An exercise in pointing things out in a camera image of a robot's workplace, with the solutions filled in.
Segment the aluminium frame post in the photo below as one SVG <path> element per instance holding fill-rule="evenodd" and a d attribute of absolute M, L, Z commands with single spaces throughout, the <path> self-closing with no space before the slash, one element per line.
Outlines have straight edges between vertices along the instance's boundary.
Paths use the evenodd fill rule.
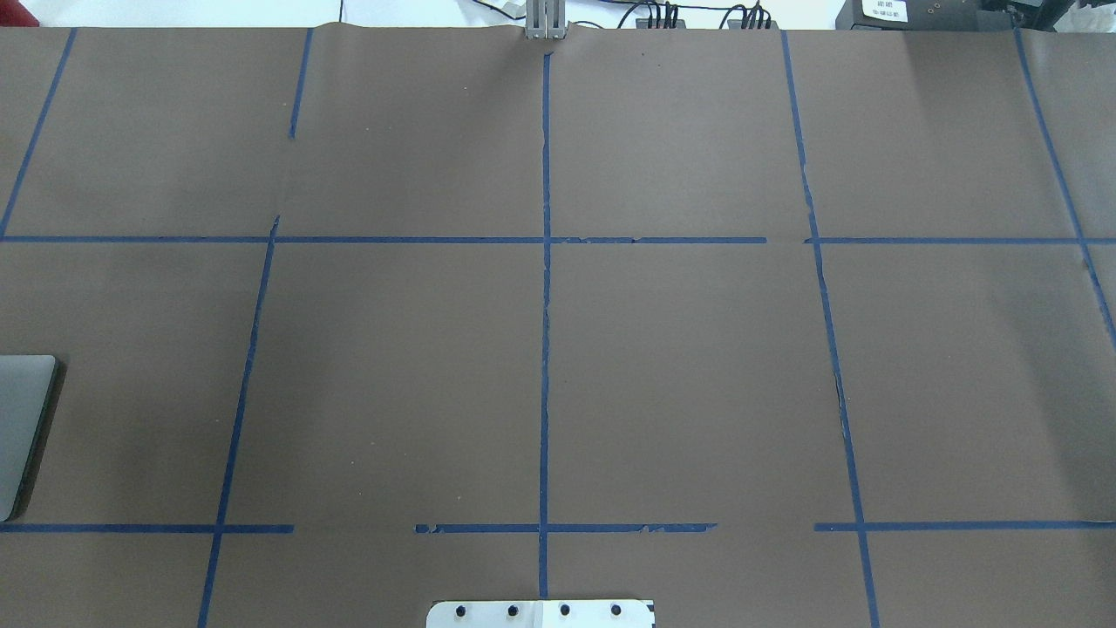
<path fill-rule="evenodd" d="M 565 0 L 525 1 L 526 39 L 565 39 L 568 33 Z"/>

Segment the silver closed laptop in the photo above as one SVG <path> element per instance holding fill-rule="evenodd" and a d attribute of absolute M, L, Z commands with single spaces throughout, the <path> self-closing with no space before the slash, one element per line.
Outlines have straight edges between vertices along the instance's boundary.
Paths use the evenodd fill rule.
<path fill-rule="evenodd" d="M 52 355 L 1 357 L 1 521 L 4 523 L 19 516 L 31 492 L 57 371 L 58 360 Z"/>

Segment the black computer box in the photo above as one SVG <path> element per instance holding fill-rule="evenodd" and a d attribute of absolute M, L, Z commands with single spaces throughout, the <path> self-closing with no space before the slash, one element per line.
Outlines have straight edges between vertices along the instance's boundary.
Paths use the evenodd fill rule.
<path fill-rule="evenodd" d="M 1017 18 L 1000 1 L 845 1 L 837 31 L 1012 31 Z"/>

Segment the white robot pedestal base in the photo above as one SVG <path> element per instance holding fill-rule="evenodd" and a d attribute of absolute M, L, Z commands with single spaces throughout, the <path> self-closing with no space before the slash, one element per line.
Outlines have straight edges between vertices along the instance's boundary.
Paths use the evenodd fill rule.
<path fill-rule="evenodd" d="M 426 627 L 655 627 L 652 601 L 638 599 L 439 601 Z"/>

